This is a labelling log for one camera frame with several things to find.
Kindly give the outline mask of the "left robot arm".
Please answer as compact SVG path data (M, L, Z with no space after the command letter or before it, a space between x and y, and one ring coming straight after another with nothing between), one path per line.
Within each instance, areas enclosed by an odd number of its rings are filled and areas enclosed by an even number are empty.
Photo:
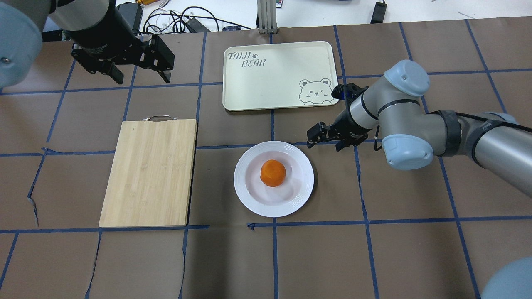
M144 40L121 15L114 0L2 0L0 85L21 83L42 49L51 19L74 42L71 56L87 72L123 83L118 66L156 71L169 83L175 56L156 34Z

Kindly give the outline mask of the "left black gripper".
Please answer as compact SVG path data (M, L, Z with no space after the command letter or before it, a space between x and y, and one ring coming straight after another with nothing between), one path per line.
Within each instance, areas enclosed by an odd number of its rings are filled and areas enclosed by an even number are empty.
M116 64L134 64L157 71L165 83L171 82L174 53L158 36L140 40L117 8L107 8L99 21L87 28L71 30L70 38L79 46L72 56L88 72L104 72L122 85L123 73Z

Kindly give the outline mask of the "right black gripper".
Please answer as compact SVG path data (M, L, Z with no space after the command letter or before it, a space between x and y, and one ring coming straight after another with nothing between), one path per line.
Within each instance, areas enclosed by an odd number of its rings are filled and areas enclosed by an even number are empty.
M334 123L326 125L324 122L318 122L307 131L307 148L323 143L337 141L335 150L337 152L346 147L357 147L364 142L370 129L364 128L353 119L351 113L351 104L359 98L369 87L359 87L354 83L347 85L340 84L332 91L333 98L343 100L345 109L340 113Z

